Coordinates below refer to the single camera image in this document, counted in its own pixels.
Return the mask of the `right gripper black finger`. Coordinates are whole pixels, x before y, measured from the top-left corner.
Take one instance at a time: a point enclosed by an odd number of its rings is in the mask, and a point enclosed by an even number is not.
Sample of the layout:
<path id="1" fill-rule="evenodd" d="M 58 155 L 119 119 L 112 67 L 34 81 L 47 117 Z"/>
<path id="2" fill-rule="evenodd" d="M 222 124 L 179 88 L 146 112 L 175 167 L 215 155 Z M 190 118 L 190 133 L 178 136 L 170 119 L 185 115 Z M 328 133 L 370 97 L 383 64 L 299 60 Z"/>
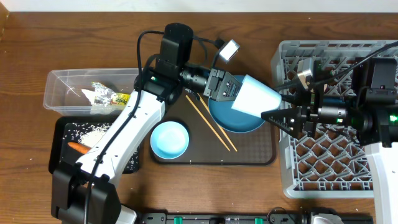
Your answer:
<path id="1" fill-rule="evenodd" d="M 300 98 L 296 95 L 285 95 L 281 94 L 282 101 L 288 102 L 293 105 L 299 105 L 300 104 Z"/>
<path id="2" fill-rule="evenodd" d="M 293 138 L 298 138 L 302 131 L 302 109 L 300 107 L 265 111 L 261 113 L 261 118 Z"/>

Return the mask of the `light blue cup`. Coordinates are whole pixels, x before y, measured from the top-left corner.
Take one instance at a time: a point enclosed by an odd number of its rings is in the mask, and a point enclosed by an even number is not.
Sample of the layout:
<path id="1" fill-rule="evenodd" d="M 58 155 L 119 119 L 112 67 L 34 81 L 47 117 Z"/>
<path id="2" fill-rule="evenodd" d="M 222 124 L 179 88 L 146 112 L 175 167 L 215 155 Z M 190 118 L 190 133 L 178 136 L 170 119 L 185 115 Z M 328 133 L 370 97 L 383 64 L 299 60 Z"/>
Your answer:
<path id="1" fill-rule="evenodd" d="M 261 118 L 263 112 L 276 110 L 282 102 L 281 94 L 246 75 L 231 108 Z"/>

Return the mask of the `light blue bowl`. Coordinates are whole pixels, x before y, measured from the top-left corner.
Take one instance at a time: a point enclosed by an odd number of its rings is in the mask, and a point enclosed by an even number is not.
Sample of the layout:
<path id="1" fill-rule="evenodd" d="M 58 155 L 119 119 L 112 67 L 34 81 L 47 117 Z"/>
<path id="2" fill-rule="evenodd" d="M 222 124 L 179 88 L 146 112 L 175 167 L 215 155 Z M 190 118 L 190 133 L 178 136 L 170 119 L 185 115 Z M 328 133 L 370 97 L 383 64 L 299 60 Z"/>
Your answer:
<path id="1" fill-rule="evenodd" d="M 161 159 L 176 159 L 188 148 L 190 137 L 187 128 L 176 121 L 157 125 L 151 136 L 152 152 Z"/>

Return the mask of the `foil snack wrapper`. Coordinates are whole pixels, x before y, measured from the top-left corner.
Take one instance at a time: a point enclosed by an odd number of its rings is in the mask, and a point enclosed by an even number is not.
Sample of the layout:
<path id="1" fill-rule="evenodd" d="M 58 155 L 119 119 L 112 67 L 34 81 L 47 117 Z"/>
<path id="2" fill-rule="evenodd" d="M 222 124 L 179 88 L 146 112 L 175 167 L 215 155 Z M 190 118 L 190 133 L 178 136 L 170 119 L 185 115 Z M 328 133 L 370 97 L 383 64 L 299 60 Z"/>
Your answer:
<path id="1" fill-rule="evenodd" d="M 117 93 L 102 83 L 92 82 L 91 86 L 94 88 L 93 105 L 125 106 L 130 99 L 129 94 Z"/>

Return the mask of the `white paper napkin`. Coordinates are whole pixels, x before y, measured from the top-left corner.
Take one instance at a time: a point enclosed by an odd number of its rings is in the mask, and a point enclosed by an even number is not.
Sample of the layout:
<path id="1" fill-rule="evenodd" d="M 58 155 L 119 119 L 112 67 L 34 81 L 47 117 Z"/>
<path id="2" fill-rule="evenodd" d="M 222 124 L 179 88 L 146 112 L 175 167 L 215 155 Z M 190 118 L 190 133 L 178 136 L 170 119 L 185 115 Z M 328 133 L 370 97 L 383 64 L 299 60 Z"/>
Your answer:
<path id="1" fill-rule="evenodd" d="M 86 96 L 91 105 L 95 104 L 96 93 L 91 90 L 82 89 L 82 93 Z"/>

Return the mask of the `orange carrot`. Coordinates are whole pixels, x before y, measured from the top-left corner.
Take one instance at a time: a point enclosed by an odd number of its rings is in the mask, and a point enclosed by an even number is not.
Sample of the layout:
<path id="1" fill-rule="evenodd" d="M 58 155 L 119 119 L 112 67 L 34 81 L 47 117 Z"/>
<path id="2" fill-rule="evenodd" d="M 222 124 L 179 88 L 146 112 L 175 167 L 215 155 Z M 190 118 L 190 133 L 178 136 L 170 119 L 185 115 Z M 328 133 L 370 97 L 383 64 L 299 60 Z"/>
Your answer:
<path id="1" fill-rule="evenodd" d="M 87 154 L 90 151 L 90 149 L 91 149 L 90 147 L 87 147 L 85 145 L 79 144 L 77 142 L 69 142 L 68 145 L 72 149 L 78 151 L 81 154 Z"/>

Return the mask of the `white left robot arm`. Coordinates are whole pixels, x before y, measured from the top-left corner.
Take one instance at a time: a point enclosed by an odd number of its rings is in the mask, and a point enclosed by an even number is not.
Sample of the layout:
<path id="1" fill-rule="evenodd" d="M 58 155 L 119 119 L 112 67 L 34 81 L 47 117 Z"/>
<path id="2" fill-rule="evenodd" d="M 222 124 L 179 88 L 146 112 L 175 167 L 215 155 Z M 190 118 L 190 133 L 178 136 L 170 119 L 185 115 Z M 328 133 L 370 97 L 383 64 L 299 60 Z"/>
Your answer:
<path id="1" fill-rule="evenodd" d="M 51 214 L 64 223 L 136 223 L 116 188 L 130 158 L 183 89 L 215 101 L 234 100 L 241 83 L 229 72 L 190 64 L 193 30 L 171 23 L 161 32 L 160 51 L 138 64 L 134 90 L 105 135 L 74 164 L 51 169 Z"/>

